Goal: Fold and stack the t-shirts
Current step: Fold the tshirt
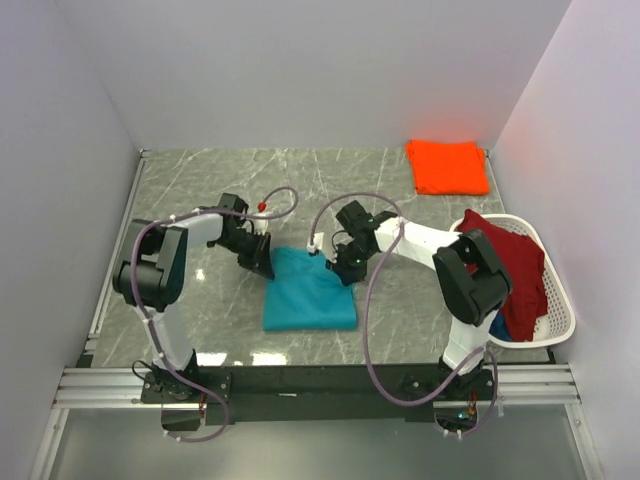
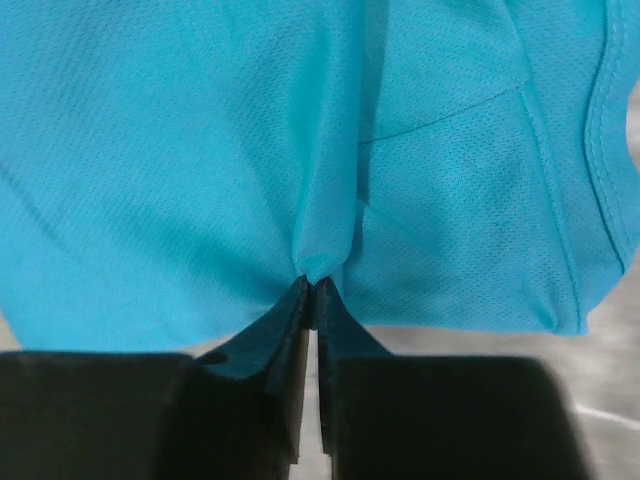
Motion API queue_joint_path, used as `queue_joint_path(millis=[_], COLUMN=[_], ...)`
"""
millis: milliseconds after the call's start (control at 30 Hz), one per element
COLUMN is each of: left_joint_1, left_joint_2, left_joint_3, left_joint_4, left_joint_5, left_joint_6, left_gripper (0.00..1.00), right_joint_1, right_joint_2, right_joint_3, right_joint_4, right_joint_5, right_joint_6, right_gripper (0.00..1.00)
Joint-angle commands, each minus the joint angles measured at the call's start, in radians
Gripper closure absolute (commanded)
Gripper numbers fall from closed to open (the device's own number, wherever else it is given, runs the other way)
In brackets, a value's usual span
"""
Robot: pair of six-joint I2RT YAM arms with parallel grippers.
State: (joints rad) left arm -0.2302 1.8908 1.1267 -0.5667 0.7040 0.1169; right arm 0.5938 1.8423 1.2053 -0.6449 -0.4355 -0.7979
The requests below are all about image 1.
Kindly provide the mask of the teal polo shirt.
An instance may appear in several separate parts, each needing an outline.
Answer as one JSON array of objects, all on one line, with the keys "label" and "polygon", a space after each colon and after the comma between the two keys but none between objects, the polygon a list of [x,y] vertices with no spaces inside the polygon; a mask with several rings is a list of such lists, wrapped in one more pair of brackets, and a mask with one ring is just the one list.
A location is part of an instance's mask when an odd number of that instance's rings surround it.
[{"label": "teal polo shirt", "polygon": [[326,268],[326,257],[278,247],[272,253],[275,278],[267,283],[263,330],[352,331],[357,328],[354,289]]}]

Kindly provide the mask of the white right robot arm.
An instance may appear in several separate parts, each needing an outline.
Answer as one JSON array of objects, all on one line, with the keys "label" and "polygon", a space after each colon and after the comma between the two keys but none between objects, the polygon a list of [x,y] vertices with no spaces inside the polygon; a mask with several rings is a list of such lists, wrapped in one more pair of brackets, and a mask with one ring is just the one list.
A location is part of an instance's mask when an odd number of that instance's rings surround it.
[{"label": "white right robot arm", "polygon": [[[362,343],[367,372],[376,390],[389,402],[417,407],[443,393],[460,399],[474,386],[482,369],[490,325],[513,291],[511,277],[486,235],[477,229],[456,233],[430,228],[405,219],[399,209],[377,215],[357,201],[342,207],[336,218],[351,241],[335,249],[328,261],[345,286],[362,281],[367,262],[380,253],[366,291]],[[440,364],[439,385],[426,396],[402,400],[379,381],[369,349],[368,320],[374,283],[389,256],[396,254],[436,273],[445,306],[452,315],[449,338]]]}]

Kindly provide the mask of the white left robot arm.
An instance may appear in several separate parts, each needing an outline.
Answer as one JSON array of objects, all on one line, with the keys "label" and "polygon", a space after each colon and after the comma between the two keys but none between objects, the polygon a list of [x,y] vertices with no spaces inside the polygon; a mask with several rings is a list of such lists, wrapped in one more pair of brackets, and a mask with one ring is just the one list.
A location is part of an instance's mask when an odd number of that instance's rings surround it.
[{"label": "white left robot arm", "polygon": [[227,399],[230,380],[200,370],[179,299],[187,254],[194,247],[220,246],[236,255],[241,268],[265,279],[275,278],[266,205],[260,204],[253,215],[248,209],[239,196],[225,193],[215,207],[197,207],[166,220],[131,221],[112,287],[136,310],[151,346],[152,363],[144,379],[149,393],[171,402]]}]

